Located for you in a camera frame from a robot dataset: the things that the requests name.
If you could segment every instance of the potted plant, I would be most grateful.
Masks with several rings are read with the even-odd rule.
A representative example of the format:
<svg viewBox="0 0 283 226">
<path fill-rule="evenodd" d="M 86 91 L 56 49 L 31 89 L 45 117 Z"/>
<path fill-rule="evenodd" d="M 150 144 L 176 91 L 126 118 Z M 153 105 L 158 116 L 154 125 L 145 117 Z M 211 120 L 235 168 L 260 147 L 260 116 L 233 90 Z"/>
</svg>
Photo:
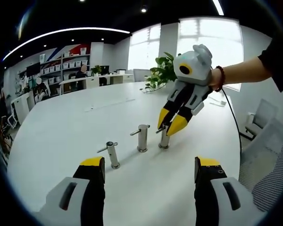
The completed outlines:
<svg viewBox="0 0 283 226">
<path fill-rule="evenodd" d="M 91 69 L 92 76 L 98 76 L 102 72 L 102 69 L 99 65 L 95 65 L 94 68 Z"/>
<path fill-rule="evenodd" d="M 146 83 L 147 91 L 158 90 L 164 87 L 169 81 L 175 81 L 177 79 L 173 66 L 174 57 L 167 52 L 164 53 L 166 56 L 155 59 L 158 66 L 150 69 L 151 77 L 146 79 L 148 81 Z"/>
</svg>

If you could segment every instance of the white wall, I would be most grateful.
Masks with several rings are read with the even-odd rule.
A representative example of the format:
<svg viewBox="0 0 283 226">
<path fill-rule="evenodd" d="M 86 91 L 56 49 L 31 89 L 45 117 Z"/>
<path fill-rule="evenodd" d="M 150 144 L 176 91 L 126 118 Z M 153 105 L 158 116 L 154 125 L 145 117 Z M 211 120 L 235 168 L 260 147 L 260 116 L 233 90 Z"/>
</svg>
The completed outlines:
<svg viewBox="0 0 283 226">
<path fill-rule="evenodd" d="M 40 61 L 40 54 L 45 53 L 45 60 L 49 58 L 49 56 L 53 53 L 55 48 L 48 49 L 41 53 L 34 54 L 30 57 L 27 57 L 20 61 L 19 63 L 15 64 L 12 67 L 9 67 L 4 72 L 4 83 L 3 83 L 3 92 L 5 96 L 10 95 L 11 100 L 16 98 L 16 87 L 15 82 L 16 79 L 19 79 L 18 73 L 23 72 L 28 66 L 33 65 Z"/>
<path fill-rule="evenodd" d="M 114 45 L 114 60 L 110 71 L 128 69 L 130 38 L 128 37 Z"/>
<path fill-rule="evenodd" d="M 103 60 L 102 65 L 109 65 L 109 70 L 111 70 L 114 61 L 114 45 L 104 44 L 103 48 Z"/>
<path fill-rule="evenodd" d="M 164 52 L 176 56 L 179 23 L 166 24 L 160 27 L 159 57 L 165 57 Z"/>
<path fill-rule="evenodd" d="M 251 28 L 241 26 L 244 61 L 259 56 L 271 38 Z M 280 93 L 272 78 L 257 83 L 243 83 L 240 92 L 225 88 L 231 97 L 237 122 L 245 133 L 247 114 L 254 113 L 263 98 L 278 107 L 277 119 L 283 124 L 283 92 Z"/>
<path fill-rule="evenodd" d="M 90 67 L 94 67 L 95 65 L 102 65 L 103 50 L 104 50 L 103 42 L 91 43 Z"/>
</svg>

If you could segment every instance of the bright window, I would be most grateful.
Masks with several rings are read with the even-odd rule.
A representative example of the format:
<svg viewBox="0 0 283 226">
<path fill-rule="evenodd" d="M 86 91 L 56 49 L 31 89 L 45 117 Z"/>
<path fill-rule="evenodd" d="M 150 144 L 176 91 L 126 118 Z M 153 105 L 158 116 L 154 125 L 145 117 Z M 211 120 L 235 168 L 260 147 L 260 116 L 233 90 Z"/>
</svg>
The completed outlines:
<svg viewBox="0 0 283 226">
<path fill-rule="evenodd" d="M 213 55 L 212 67 L 229 66 L 243 61 L 243 44 L 238 21 L 224 18 L 194 17 L 180 20 L 177 54 L 204 44 Z M 240 91 L 241 84 L 225 85 Z"/>
<path fill-rule="evenodd" d="M 129 47 L 128 69 L 150 69 L 156 67 L 158 57 L 160 24 L 132 34 Z"/>
</svg>

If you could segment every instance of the white tabletop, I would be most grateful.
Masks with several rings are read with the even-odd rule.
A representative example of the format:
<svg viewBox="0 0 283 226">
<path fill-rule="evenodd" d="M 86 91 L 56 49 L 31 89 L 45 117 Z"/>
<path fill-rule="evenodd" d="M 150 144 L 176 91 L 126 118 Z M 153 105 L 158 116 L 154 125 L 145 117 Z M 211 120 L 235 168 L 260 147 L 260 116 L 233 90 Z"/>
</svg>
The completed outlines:
<svg viewBox="0 0 283 226">
<path fill-rule="evenodd" d="M 8 176 L 29 211 L 71 177 L 80 162 L 98 156 L 107 141 L 118 142 L 121 164 L 111 169 L 107 152 L 105 226 L 190 226 L 195 223 L 194 158 L 215 158 L 228 177 L 238 178 L 239 137 L 228 104 L 205 100 L 189 125 L 158 147 L 158 116 L 168 90 L 142 93 L 144 82 L 103 86 L 38 103 L 20 127 L 11 149 Z M 149 124 L 148 151 L 136 150 L 139 124 Z"/>
<path fill-rule="evenodd" d="M 107 77 L 119 77 L 119 76 L 129 76 L 129 75 L 133 75 L 133 74 L 105 74 L 105 75 L 100 75 L 100 76 L 96 76 L 96 77 L 89 76 L 89 77 L 79 78 L 79 79 L 68 79 L 68 80 L 60 82 L 59 85 L 74 82 L 74 81 L 82 81 L 82 80 L 92 79 L 92 78 L 107 78 Z"/>
</svg>

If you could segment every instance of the metal post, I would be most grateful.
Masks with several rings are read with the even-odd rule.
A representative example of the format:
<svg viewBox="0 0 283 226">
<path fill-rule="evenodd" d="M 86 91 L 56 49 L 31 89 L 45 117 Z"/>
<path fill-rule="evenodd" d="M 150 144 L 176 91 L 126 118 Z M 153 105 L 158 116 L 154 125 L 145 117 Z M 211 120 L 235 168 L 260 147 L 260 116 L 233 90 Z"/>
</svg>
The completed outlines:
<svg viewBox="0 0 283 226">
<path fill-rule="evenodd" d="M 118 145 L 118 143 L 113 143 L 112 141 L 108 141 L 106 143 L 106 147 L 97 151 L 97 153 L 100 153 L 100 152 L 103 152 L 105 150 L 108 150 L 109 158 L 110 158 L 110 161 L 111 161 L 111 167 L 113 169 L 118 169 L 120 167 L 120 164 L 117 160 L 117 154 L 115 152 L 115 146 L 117 146 L 117 145 Z"/>
<path fill-rule="evenodd" d="M 161 129 L 159 129 L 158 131 L 156 131 L 156 133 L 161 133 L 161 140 L 160 140 L 160 143 L 158 144 L 159 148 L 162 148 L 162 149 L 168 149 L 169 148 L 169 140 L 170 140 L 170 137 L 166 135 L 166 131 L 168 129 L 168 126 L 167 125 L 164 125 Z"/>
<path fill-rule="evenodd" d="M 147 134 L 148 134 L 148 128 L 150 127 L 150 125 L 139 125 L 138 126 L 138 130 L 130 133 L 131 136 L 138 134 L 138 146 L 137 146 L 137 150 L 139 152 L 146 152 L 147 149 Z"/>
</svg>

